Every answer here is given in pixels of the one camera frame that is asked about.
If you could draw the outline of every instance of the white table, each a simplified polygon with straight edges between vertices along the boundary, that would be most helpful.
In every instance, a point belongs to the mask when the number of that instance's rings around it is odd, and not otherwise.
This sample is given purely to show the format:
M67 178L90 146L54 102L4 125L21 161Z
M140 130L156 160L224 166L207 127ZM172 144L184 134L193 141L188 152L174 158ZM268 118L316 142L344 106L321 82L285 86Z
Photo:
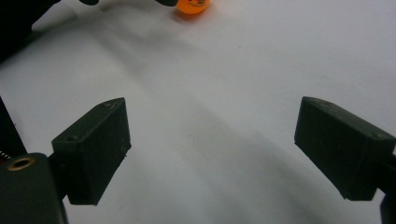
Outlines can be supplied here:
M65 0L0 65L30 152L93 106L125 97L132 149L78 223L380 223L294 145L301 98L396 134L396 3L212 0L183 18L154 0Z

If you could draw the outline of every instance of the screw hole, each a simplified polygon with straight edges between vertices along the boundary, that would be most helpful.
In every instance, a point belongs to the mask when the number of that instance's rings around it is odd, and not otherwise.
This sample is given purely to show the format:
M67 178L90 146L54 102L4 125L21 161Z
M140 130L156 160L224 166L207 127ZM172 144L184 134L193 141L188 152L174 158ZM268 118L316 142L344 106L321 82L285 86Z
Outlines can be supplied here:
M21 158L18 159L14 162L12 162L9 166L8 166L8 170L9 171L19 171L19 170L23 170L24 168L32 165L35 162L34 158Z

